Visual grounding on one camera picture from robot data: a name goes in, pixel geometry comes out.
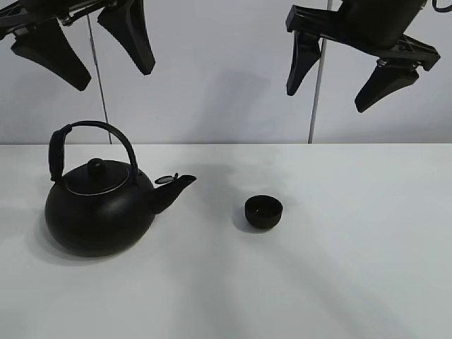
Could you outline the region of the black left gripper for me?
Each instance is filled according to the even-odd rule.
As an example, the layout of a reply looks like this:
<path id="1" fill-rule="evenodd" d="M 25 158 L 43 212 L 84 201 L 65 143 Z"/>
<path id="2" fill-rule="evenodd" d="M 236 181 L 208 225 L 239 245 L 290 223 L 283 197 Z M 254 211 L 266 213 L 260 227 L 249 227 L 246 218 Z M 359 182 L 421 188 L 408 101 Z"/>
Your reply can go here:
<path id="1" fill-rule="evenodd" d="M 155 57 L 143 0 L 14 1 L 1 8 L 1 39 L 13 33 L 11 51 L 15 55 L 45 67 L 84 91 L 91 75 L 66 39 L 59 21 L 69 26 L 101 8 L 97 22 L 126 50 L 143 75 L 151 74 Z"/>

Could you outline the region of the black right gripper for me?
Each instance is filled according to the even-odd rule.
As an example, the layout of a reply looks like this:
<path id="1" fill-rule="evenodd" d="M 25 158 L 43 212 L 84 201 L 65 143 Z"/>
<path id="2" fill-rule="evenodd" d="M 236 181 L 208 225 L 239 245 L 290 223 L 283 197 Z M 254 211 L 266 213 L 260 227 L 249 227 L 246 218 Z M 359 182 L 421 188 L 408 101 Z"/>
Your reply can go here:
<path id="1" fill-rule="evenodd" d="M 391 93 L 413 85 L 419 78 L 415 65 L 430 71 L 440 59 L 435 47 L 405 34 L 425 4 L 411 0 L 343 1 L 337 11 L 292 6 L 285 21 L 287 31 L 294 32 L 287 95 L 296 94 L 321 58 L 320 37 L 381 59 L 406 59 L 413 63 L 377 64 L 355 98 L 359 113 Z"/>

